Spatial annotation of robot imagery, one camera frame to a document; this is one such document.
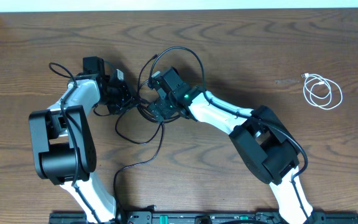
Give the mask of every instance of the white backdrop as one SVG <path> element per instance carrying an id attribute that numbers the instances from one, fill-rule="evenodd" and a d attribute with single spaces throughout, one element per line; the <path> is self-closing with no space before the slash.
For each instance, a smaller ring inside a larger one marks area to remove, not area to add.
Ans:
<path id="1" fill-rule="evenodd" d="M 358 7 L 358 0 L 0 0 L 0 12 Z"/>

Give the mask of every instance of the white cable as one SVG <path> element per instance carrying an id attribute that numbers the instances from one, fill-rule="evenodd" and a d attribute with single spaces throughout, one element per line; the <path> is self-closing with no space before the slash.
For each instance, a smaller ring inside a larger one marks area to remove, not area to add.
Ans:
<path id="1" fill-rule="evenodd" d="M 311 106 L 316 106 L 316 107 L 321 108 L 321 109 L 323 109 L 323 110 L 331 110 L 331 109 L 333 109 L 333 108 L 339 106 L 339 105 L 342 103 L 342 99 L 343 99 L 342 90 L 341 90 L 341 87 L 339 87 L 339 85 L 338 85 L 336 82 L 334 82 L 334 81 L 332 81 L 332 80 L 329 80 L 329 79 L 327 79 L 327 78 L 323 78 L 321 75 L 309 74 L 309 73 L 302 74 L 302 78 L 305 78 L 305 84 L 303 85 L 303 96 L 305 96 L 306 101 L 307 101 Z M 309 89 L 309 88 L 308 88 L 308 84 L 309 84 L 310 82 L 314 81 L 314 80 L 315 80 L 315 82 L 316 82 L 316 81 L 318 81 L 318 82 L 314 83 L 314 84 L 311 86 L 311 88 Z M 340 92 L 340 94 L 341 94 L 341 100 L 340 100 L 339 103 L 336 104 L 335 106 L 332 106 L 332 107 L 330 107 L 330 108 L 327 108 L 327 106 L 331 103 L 331 100 L 332 100 L 332 98 L 333 98 L 331 85 L 329 84 L 330 82 L 333 83 L 333 84 L 335 84 L 335 85 L 338 87 L 338 90 L 339 90 L 339 92 Z M 315 94 L 313 93 L 313 88 L 314 88 L 316 85 L 326 85 L 326 87 L 328 88 L 328 93 L 327 93 L 327 95 L 322 96 L 322 97 L 315 95 Z M 309 92 L 309 97 L 306 96 L 305 90 Z M 320 100 L 323 100 L 323 99 L 326 99 L 327 97 L 329 97 L 329 101 L 328 101 L 328 103 L 326 103 L 326 104 L 319 105 L 319 104 L 317 104 L 317 103 L 315 103 L 315 102 L 313 101 L 313 97 L 315 97 L 315 98 L 317 98 L 317 99 L 320 99 Z"/>

